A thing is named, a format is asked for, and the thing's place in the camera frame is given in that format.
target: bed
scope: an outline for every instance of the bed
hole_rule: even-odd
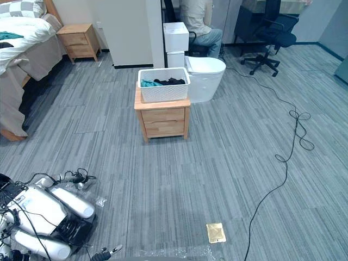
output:
[[[56,36],[62,26],[60,16],[52,0],[43,1],[47,14],[40,18],[0,17],[0,32],[8,29],[7,32],[12,30],[24,36],[6,40],[13,47],[0,49],[0,133],[10,141],[28,136],[22,129],[24,115],[18,110],[23,87],[30,78],[40,80],[48,75],[65,54],[64,46]],[[0,4],[9,2],[13,3],[0,0]]]

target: brass floor plate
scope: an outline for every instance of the brass floor plate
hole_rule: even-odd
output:
[[[209,243],[226,242],[226,236],[222,228],[222,223],[207,224]]]

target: checkered pillow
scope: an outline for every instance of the checkered pillow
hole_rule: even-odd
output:
[[[12,16],[39,18],[45,13],[44,0],[19,0],[0,4],[0,18]]]

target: white laundry basket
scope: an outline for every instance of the white laundry basket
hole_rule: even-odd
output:
[[[183,79],[185,84],[141,87],[141,80],[169,80],[170,78],[177,80]],[[141,89],[144,102],[164,102],[186,99],[190,83],[187,70],[183,67],[146,69],[138,72],[138,87]]]

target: seated person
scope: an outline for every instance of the seated person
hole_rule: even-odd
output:
[[[180,16],[188,31],[197,34],[195,45],[208,46],[207,57],[218,58],[222,30],[211,29],[213,0],[180,0]]]

